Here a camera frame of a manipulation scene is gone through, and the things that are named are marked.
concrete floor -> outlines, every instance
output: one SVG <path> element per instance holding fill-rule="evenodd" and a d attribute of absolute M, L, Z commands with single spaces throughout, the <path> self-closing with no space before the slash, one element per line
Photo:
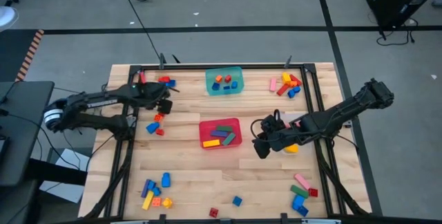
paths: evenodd
<path fill-rule="evenodd" d="M 21 0 L 14 28 L 139 28 L 127 0 Z M 414 18 L 442 25 L 428 1 Z M 151 0 L 134 2 L 146 27 L 324 26 L 319 0 Z M 373 26 L 365 0 L 327 0 L 335 26 Z M 384 81 L 395 103 L 367 111 L 361 124 L 381 207 L 386 216 L 442 219 L 442 32 L 414 32 L 415 44 L 381 47 L 377 32 L 338 32 L 352 92 L 371 77 Z M 389 41 L 404 40 L 395 33 Z M 159 52 L 181 62 L 335 62 L 326 32 L 191 32 L 152 34 Z M 155 63 L 146 35 L 45 35 L 27 80 L 52 80 L 75 91 L 97 91 L 111 64 Z M 440 78 L 432 79 L 431 75 Z M 53 98 L 66 96 L 55 91 Z M 67 133 L 76 147 L 92 147 L 94 131 Z M 68 147 L 59 134 L 58 147 Z M 42 138 L 44 155 L 48 145 Z M 38 148 L 34 156 L 39 155 Z M 63 211 L 44 207 L 42 223 Z M 74 218 L 75 208 L 66 210 Z"/>

